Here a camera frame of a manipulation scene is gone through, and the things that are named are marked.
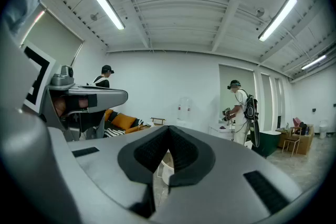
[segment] orange cushion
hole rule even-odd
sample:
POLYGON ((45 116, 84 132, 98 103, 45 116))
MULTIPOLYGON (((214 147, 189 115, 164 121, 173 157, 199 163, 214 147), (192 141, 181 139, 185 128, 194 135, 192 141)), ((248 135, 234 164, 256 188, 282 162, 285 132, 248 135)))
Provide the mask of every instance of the orange cushion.
POLYGON ((131 127, 136 118, 119 113, 111 122, 114 126, 127 130, 131 127))
POLYGON ((112 112, 113 112, 112 109, 107 109, 105 111, 105 121, 107 121, 109 119, 109 117, 110 117, 110 115, 111 115, 112 112))

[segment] white shirt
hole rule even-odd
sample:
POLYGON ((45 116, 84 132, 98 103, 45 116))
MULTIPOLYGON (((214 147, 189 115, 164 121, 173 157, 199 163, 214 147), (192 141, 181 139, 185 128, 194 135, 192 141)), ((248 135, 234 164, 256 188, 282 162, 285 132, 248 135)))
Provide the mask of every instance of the white shirt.
POLYGON ((236 117, 234 118, 236 120, 236 126, 237 125, 243 125, 247 118, 245 118, 244 111, 246 110, 246 101, 247 101, 247 94, 243 90, 239 89, 235 93, 236 96, 236 105, 240 106, 239 111, 236 113, 236 117))

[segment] tile floor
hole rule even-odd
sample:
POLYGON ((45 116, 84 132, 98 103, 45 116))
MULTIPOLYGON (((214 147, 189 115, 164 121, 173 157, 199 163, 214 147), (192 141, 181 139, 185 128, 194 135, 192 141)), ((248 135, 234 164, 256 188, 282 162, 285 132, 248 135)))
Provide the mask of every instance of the tile floor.
MULTIPOLYGON (((319 139, 313 138, 308 155, 293 155, 289 152, 275 151, 267 160, 288 174, 302 190, 309 189, 314 184, 323 180, 325 173, 332 164, 336 154, 336 135, 319 139)), ((163 165, 158 167, 159 176, 162 174, 163 165)), ((161 178, 153 175, 153 188, 155 206, 161 206, 168 196, 168 187, 161 178)))

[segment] ceiling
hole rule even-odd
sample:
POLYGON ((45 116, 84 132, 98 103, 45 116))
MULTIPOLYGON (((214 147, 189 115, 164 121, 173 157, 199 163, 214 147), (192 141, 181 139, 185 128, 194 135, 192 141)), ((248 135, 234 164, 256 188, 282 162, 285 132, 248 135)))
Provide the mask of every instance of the ceiling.
POLYGON ((117 30, 96 0, 62 0, 108 52, 181 50, 226 55, 301 76, 304 63, 336 41, 328 0, 297 0, 265 41, 258 36, 285 0, 109 0, 125 24, 117 30), (269 16, 258 18, 264 8, 269 16), (97 14, 97 20, 91 14, 97 14))

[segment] sofa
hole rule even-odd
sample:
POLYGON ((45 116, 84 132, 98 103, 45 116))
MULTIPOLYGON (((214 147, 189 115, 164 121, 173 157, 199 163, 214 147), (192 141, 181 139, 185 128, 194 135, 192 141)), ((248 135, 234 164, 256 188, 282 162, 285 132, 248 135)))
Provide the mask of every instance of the sofa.
MULTIPOLYGON (((313 137, 314 137, 314 125, 313 124, 307 124, 307 127, 309 128, 308 135, 302 135, 300 137, 299 148, 298 148, 298 153, 303 154, 303 155, 307 155, 307 153, 309 152, 310 145, 311 145, 311 142, 312 142, 313 137)), ((283 143, 285 142, 285 138, 289 137, 289 132, 290 132, 290 130, 286 134, 281 134, 280 135, 280 141, 279 141, 278 147, 281 147, 281 148, 283 147, 283 143)), ((294 143, 289 143, 288 150, 292 151, 293 146, 294 146, 294 143)))
POLYGON ((136 132, 142 127, 143 121, 122 113, 107 109, 105 111, 104 137, 113 137, 136 132))

